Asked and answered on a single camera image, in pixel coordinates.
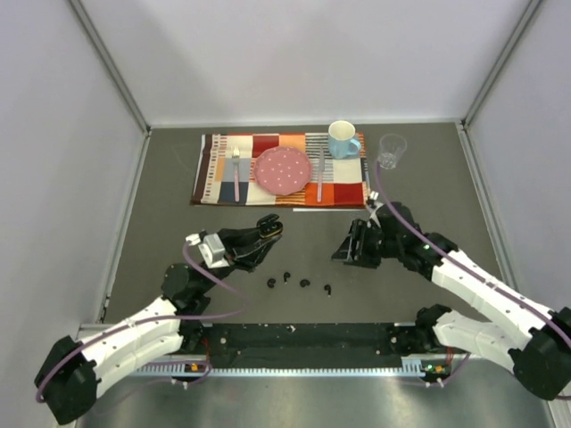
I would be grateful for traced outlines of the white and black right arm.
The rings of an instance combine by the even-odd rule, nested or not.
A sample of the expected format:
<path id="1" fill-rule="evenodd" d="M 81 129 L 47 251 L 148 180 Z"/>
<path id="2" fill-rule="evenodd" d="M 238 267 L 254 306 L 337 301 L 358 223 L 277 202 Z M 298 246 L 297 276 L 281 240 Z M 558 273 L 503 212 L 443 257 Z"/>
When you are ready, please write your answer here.
<path id="1" fill-rule="evenodd" d="M 422 350 L 464 350 L 506 369 L 540 399 L 563 399 L 570 383 L 568 307 L 556 311 L 514 291 L 450 239 L 423 232 L 399 202 L 370 201 L 368 212 L 368 219 L 352 221 L 333 260 L 378 268 L 382 260 L 396 259 L 485 318 L 475 321 L 438 305 L 420 310 L 416 339 Z"/>

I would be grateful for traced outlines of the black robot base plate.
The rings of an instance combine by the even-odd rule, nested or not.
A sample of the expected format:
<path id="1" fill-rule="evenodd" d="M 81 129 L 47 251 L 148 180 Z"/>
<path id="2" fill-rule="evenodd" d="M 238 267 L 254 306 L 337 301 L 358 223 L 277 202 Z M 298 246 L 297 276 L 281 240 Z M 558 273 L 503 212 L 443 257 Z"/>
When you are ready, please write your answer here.
<path id="1" fill-rule="evenodd" d="M 364 369 L 397 367 L 412 354 L 444 353 L 415 325 L 216 324 L 203 328 L 219 369 Z"/>

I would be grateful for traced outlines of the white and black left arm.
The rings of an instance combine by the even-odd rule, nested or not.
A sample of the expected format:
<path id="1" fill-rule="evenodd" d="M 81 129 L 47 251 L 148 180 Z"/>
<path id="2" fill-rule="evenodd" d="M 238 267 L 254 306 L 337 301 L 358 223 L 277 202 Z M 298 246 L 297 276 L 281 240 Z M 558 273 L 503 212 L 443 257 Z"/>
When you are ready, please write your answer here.
<path id="1" fill-rule="evenodd" d="M 218 286 L 237 296 L 241 305 L 229 314 L 243 313 L 247 297 L 225 280 L 235 271 L 253 272 L 282 233 L 282 223 L 267 216 L 255 227 L 187 236 L 184 262 L 165 271 L 161 295 L 148 306 L 82 340 L 65 336 L 53 345 L 34 379 L 36 401 L 48 406 L 58 424 L 66 425 L 142 366 L 179 350 L 197 351 L 203 322 L 225 317 L 206 314 L 209 290 Z"/>

